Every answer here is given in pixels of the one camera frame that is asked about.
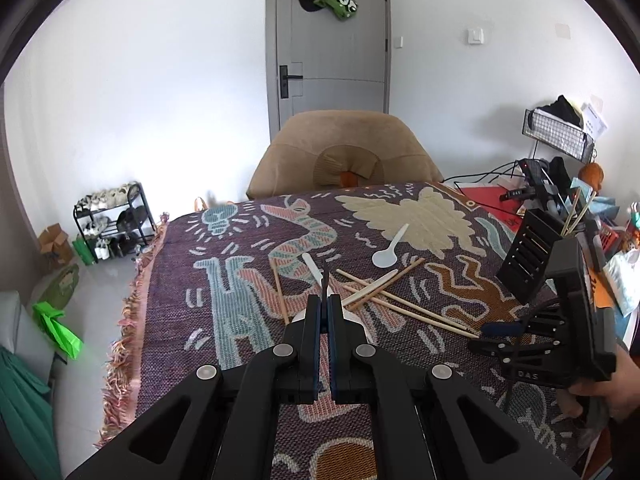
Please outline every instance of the silver bolt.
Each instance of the silver bolt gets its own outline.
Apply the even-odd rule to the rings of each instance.
[[[449,379],[453,372],[451,371],[451,368],[449,368],[447,365],[435,365],[431,369],[431,373],[435,378],[444,380],[444,379]]]
[[[376,349],[371,345],[358,345],[356,347],[356,354],[360,357],[372,357],[376,353]]]
[[[214,365],[202,365],[200,368],[198,368],[196,375],[199,379],[207,381],[209,379],[213,379],[217,373],[218,371],[216,370],[216,367]]]
[[[278,357],[288,357],[293,354],[293,346],[287,343],[280,343],[273,347],[273,353]]]

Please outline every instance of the white wall switch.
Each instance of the white wall switch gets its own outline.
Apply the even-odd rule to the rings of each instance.
[[[474,27],[467,30],[469,45],[484,43],[484,30],[481,27]]]

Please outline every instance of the gray sofa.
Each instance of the gray sofa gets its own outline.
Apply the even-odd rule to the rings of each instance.
[[[15,290],[0,292],[0,345],[49,383],[54,346],[22,306]]]

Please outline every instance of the cardboard box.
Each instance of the cardboard box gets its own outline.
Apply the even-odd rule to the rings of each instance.
[[[74,257],[68,238],[60,224],[50,225],[38,237],[40,254],[44,254],[55,269],[65,266]]]

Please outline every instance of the door handle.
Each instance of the door handle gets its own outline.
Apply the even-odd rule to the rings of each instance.
[[[301,75],[289,75],[289,66],[280,65],[280,98],[289,99],[289,79],[303,79]]]

